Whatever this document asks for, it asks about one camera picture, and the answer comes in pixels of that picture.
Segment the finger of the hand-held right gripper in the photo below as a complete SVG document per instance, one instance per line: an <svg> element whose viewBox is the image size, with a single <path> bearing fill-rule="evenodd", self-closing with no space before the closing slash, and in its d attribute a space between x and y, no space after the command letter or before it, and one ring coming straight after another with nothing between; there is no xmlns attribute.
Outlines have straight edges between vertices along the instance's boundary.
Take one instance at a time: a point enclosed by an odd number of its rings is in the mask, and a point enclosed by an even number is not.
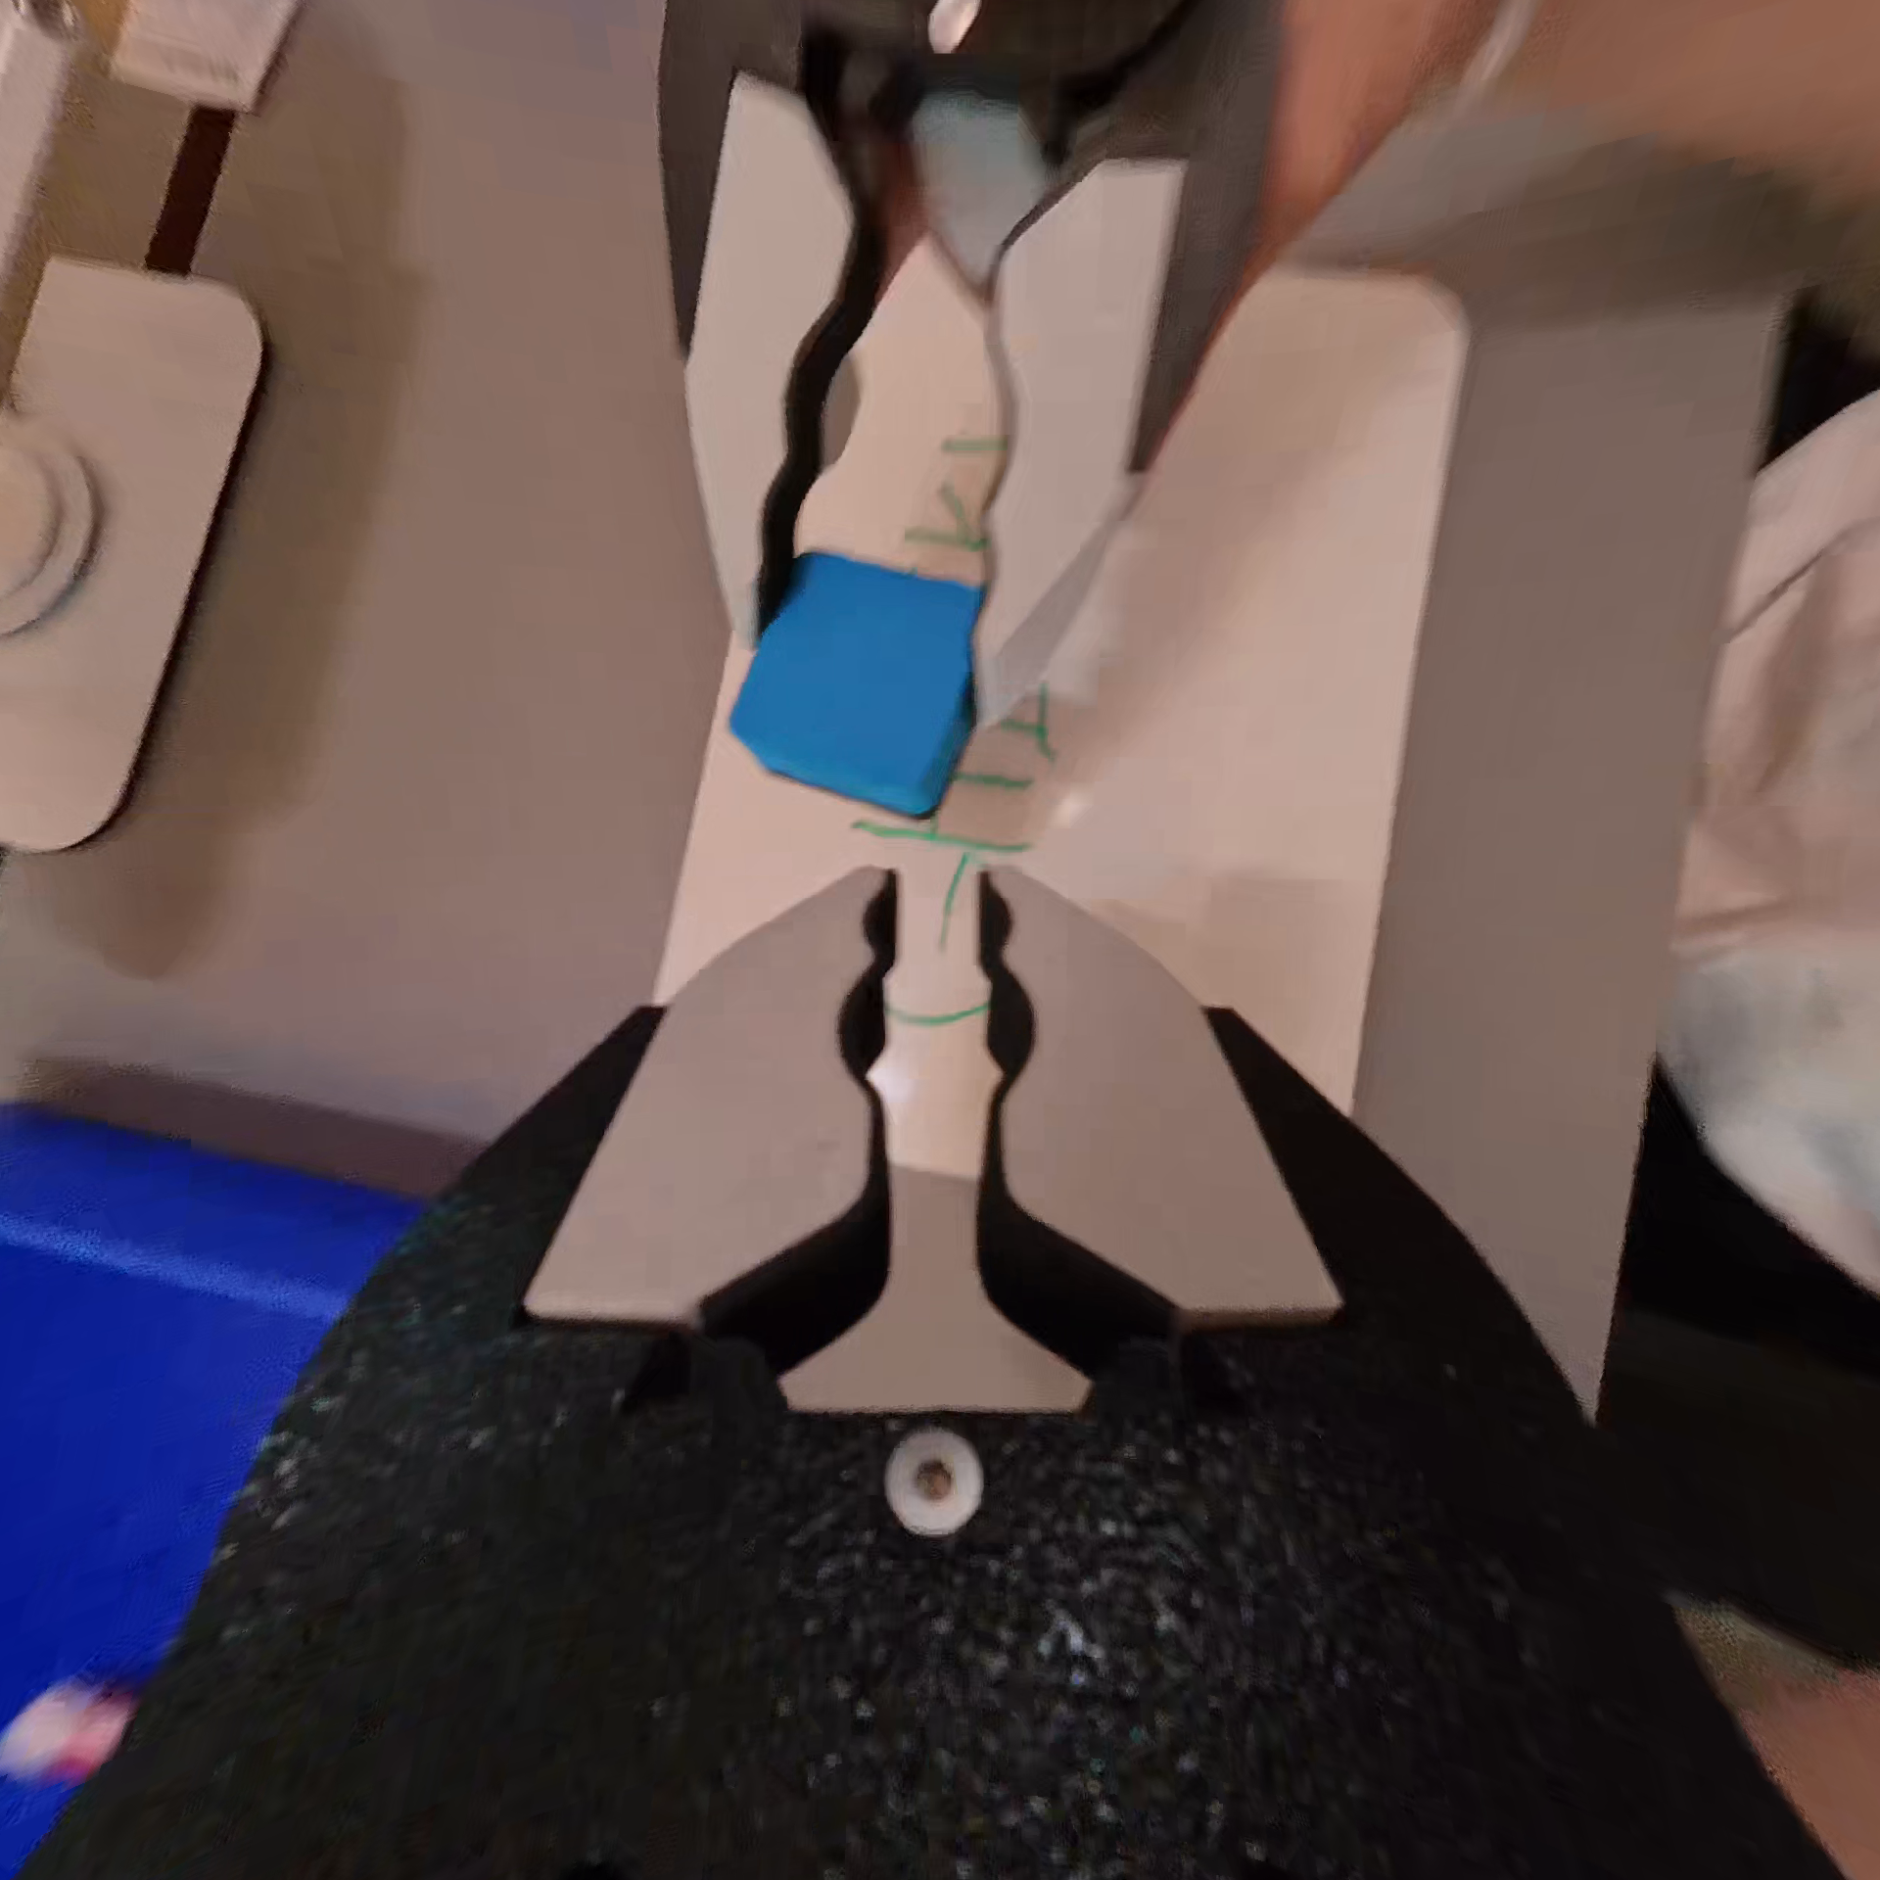
<svg viewBox="0 0 1880 1880"><path fill-rule="evenodd" d="M996 270L1006 464L985 512L983 722L1049 680L1137 498L1137 422L1185 181L1180 158L1098 160L1017 233Z"/></svg>
<svg viewBox="0 0 1880 1880"><path fill-rule="evenodd" d="M757 646L793 574L838 361L825 328L855 211L811 106L738 76L720 141L689 346L697 484L735 640Z"/></svg>

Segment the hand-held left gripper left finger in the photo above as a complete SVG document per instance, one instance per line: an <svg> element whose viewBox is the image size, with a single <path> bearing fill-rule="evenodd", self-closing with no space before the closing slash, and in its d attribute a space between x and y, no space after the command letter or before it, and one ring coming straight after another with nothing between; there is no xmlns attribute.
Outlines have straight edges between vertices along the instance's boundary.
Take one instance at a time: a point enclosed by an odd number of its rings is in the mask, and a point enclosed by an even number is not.
<svg viewBox="0 0 1880 1880"><path fill-rule="evenodd" d="M670 1000L526 1293L547 1325L680 1331L787 1373L879 1302L899 890L860 865Z"/></svg>

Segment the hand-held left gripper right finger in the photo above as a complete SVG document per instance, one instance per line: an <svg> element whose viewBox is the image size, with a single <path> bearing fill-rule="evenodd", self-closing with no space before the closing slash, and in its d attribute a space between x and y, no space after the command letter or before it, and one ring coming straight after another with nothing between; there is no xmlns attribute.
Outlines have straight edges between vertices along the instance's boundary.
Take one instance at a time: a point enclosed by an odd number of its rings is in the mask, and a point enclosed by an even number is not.
<svg viewBox="0 0 1880 1880"><path fill-rule="evenodd" d="M1013 865L978 882L978 1281L1082 1373L1344 1298L1206 1010L1134 939Z"/></svg>

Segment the white whiteboard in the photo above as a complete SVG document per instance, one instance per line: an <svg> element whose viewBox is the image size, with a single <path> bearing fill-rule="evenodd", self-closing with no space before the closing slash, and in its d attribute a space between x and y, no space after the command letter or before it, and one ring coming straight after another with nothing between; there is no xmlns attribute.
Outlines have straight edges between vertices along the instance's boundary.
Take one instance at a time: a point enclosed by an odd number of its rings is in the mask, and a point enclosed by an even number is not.
<svg viewBox="0 0 1880 1880"><path fill-rule="evenodd" d="M966 1180L994 1085L977 886L1007 861L1350 1113L1464 362L1464 317L1422 279L1270 276L1104 564L1098 671L978 733L925 824L768 777L726 730L729 649L656 996L891 865L889 1157Z"/></svg>

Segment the blue foam eraser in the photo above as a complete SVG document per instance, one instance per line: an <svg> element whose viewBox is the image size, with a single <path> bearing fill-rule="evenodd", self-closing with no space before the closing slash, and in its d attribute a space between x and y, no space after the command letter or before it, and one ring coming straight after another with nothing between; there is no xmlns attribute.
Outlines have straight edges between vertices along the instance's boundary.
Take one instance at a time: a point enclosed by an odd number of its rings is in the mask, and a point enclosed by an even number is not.
<svg viewBox="0 0 1880 1880"><path fill-rule="evenodd" d="M983 587L825 551L794 559L728 732L774 777L905 816L936 811L977 728Z"/></svg>

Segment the blue plastic bin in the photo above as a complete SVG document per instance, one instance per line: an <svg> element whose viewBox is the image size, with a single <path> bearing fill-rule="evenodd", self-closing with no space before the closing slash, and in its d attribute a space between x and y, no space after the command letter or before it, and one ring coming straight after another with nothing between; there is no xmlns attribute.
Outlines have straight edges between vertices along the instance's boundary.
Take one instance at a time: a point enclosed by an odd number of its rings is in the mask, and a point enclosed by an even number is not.
<svg viewBox="0 0 1880 1880"><path fill-rule="evenodd" d="M418 1202L7 1103L3 1724L139 1699L291 1383Z"/></svg>

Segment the person's right hand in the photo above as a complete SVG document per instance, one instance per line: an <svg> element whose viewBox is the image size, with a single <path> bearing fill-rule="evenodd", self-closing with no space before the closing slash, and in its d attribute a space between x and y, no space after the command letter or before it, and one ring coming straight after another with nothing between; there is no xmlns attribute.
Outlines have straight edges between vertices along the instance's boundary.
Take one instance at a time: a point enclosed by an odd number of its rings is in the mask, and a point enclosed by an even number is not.
<svg viewBox="0 0 1880 1880"><path fill-rule="evenodd" d="M1252 285L1327 208L1429 89L1457 80L1495 1L1285 1Z"/></svg>

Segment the wooden sign stand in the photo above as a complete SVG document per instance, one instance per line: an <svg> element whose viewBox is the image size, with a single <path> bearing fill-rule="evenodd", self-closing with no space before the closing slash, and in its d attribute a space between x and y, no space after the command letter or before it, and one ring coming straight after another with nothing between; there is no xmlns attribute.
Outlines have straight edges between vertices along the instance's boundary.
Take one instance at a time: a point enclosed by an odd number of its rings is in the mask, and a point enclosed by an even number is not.
<svg viewBox="0 0 1880 1880"><path fill-rule="evenodd" d="M265 365L233 289L56 257L3 421L3 846L118 812Z"/></svg>

